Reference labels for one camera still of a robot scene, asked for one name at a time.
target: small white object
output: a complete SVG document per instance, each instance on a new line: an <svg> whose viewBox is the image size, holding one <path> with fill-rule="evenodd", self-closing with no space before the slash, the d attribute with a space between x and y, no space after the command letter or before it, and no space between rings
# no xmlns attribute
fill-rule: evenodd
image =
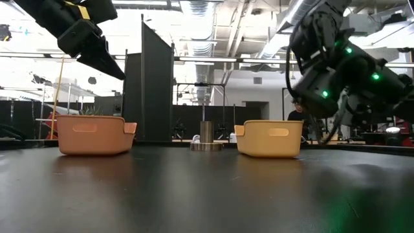
<svg viewBox="0 0 414 233"><path fill-rule="evenodd" d="M398 128L398 127L390 127L390 128L387 128L386 129L386 132L387 133L400 133L400 128Z"/></svg>
<svg viewBox="0 0 414 233"><path fill-rule="evenodd" d="M230 134L230 143L237 143L237 137L235 136L235 133Z"/></svg>
<svg viewBox="0 0 414 233"><path fill-rule="evenodd" d="M193 143L200 143L200 135L194 135Z"/></svg>

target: overhead beam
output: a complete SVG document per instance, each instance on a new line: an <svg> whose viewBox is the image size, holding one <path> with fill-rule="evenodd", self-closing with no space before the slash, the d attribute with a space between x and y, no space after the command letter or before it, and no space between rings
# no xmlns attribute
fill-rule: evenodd
<svg viewBox="0 0 414 233"><path fill-rule="evenodd" d="M226 57L230 55L230 50L232 49L233 40L235 38L237 29L239 28L239 25L240 25L241 15L243 13L244 7L245 7L245 3L239 2L237 6L237 12L235 15L235 19L234 19L234 22L232 23L232 30L230 31L230 37L228 38L228 43L227 43L226 53L225 53Z"/></svg>
<svg viewBox="0 0 414 233"><path fill-rule="evenodd" d="M246 9L246 12L245 12L245 16L244 16L243 23L242 23L241 27L239 28L239 32L237 33L237 39L235 41L235 44L234 44L234 47L233 47L233 51L232 51L231 57L234 57L235 54L236 54L236 52L237 52L237 50L239 49L240 42L241 42L241 38L245 34L247 19L252 14L253 2L255 2L255 1L250 1L248 3L248 6L247 6L247 9Z"/></svg>

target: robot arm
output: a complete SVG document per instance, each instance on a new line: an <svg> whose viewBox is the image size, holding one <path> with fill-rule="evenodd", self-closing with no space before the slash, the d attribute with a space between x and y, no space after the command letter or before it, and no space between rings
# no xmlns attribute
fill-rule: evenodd
<svg viewBox="0 0 414 233"><path fill-rule="evenodd" d="M116 19L111 0L15 0L36 23L58 39L59 48L78 62L120 80L125 74L108 53L98 23Z"/></svg>
<svg viewBox="0 0 414 233"><path fill-rule="evenodd" d="M303 78L291 87L287 74L288 90L316 118L343 114L338 101L345 91L346 96L356 96L366 111L389 111L414 120L414 114L407 111L414 106L412 79L395 74L385 67L386 60L376 60L352 44L348 39L353 29L340 30L343 12L350 3L322 0L296 25L288 53L291 49L295 54Z"/></svg>

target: white wall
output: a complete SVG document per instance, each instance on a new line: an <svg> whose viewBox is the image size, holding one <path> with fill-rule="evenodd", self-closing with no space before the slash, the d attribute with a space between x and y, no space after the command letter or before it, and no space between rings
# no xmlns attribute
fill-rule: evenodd
<svg viewBox="0 0 414 233"><path fill-rule="evenodd" d="M214 72L216 83L223 77L223 71ZM262 84L253 84L253 77L262 77ZM296 83L300 74L295 72ZM234 71L226 86L226 105L243 106L243 102L268 102L270 120L282 120L282 88L286 87L285 74L279 72ZM285 91L285 119L294 106L291 104L291 97ZM217 91L212 98L213 105L222 105L223 96Z"/></svg>

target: bin handle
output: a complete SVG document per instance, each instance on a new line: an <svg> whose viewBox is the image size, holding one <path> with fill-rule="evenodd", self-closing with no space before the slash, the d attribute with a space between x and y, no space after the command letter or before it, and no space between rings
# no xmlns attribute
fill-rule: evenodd
<svg viewBox="0 0 414 233"><path fill-rule="evenodd" d="M267 134L271 137L286 137L289 135L289 130L281 128L271 128L268 129Z"/></svg>
<svg viewBox="0 0 414 233"><path fill-rule="evenodd" d="M77 133L94 133L98 131L98 126L96 124L76 124L72 130Z"/></svg>

